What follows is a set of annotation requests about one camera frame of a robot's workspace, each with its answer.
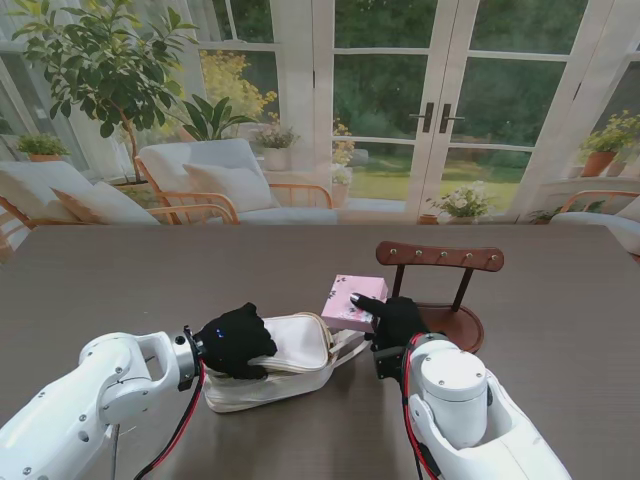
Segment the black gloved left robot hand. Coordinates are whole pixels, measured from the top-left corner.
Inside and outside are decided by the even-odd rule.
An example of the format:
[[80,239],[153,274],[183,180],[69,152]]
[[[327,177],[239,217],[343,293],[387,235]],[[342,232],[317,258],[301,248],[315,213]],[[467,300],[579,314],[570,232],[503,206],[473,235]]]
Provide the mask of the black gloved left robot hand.
[[194,340],[209,369],[239,380],[266,378],[267,370],[250,361],[277,353],[264,320],[250,302],[209,321],[194,335]]

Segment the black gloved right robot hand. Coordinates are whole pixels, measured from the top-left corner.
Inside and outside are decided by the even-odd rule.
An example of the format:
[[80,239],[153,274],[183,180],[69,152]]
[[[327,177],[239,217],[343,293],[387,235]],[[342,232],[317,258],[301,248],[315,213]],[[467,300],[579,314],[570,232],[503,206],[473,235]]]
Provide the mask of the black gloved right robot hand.
[[373,352],[404,347],[418,333],[429,333],[417,304],[407,297],[391,297],[385,302],[359,293],[350,296],[351,303],[377,319],[373,333],[365,335]]

